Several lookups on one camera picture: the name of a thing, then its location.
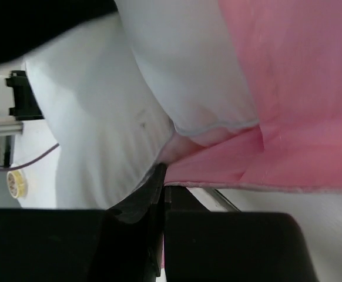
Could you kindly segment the white pillow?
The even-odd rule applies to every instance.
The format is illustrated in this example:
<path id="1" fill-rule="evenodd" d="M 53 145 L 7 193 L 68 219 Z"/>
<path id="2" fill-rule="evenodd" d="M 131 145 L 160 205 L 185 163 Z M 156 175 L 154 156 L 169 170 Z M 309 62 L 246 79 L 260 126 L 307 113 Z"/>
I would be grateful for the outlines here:
<path id="1" fill-rule="evenodd" d="M 26 56 L 61 153 L 25 207 L 107 209 L 172 163 L 258 124 L 217 1 L 117 1 Z"/>

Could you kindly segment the pink fabric pillowcase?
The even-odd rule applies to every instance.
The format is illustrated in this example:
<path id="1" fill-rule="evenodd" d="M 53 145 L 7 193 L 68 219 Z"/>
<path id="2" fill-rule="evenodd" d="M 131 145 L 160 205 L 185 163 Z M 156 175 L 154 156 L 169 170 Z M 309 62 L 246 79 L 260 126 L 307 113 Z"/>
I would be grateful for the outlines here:
<path id="1" fill-rule="evenodd" d="M 342 1 L 220 1 L 259 124 L 167 185 L 342 191 Z"/>

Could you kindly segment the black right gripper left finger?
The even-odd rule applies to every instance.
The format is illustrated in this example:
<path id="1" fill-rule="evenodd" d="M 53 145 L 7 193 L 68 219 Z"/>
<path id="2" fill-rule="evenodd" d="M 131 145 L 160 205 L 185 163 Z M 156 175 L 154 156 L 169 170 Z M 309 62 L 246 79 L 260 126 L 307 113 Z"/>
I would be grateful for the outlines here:
<path id="1" fill-rule="evenodd" d="M 153 167 L 150 177 L 140 188 L 108 209 L 105 224 L 114 222 L 136 224 L 145 220 L 150 225 L 163 225 L 165 218 L 165 191 L 163 187 L 167 166 Z"/>

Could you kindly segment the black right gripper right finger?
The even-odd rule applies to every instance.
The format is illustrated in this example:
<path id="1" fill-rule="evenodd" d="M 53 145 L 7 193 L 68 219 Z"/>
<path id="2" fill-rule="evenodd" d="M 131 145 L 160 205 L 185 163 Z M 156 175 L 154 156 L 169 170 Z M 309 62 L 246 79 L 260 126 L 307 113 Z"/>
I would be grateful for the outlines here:
<path id="1" fill-rule="evenodd" d="M 186 187 L 182 186 L 165 186 L 165 210 L 209 211 Z"/>

